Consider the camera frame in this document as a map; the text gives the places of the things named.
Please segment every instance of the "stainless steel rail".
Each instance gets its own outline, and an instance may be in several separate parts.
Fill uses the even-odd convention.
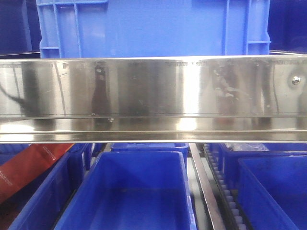
[[[201,185],[202,195],[204,197],[206,207],[209,213],[213,230],[226,230],[220,210],[216,203],[213,191],[211,189],[207,173],[201,162],[201,157],[195,143],[189,143],[190,151],[194,161],[194,166],[197,172],[197,177]]]
[[[307,56],[0,60],[0,142],[307,141]]]

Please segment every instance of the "reflective metal surface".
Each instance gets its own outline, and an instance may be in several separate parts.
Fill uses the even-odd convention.
[[[0,141],[307,141],[306,76],[304,55],[0,60]]]

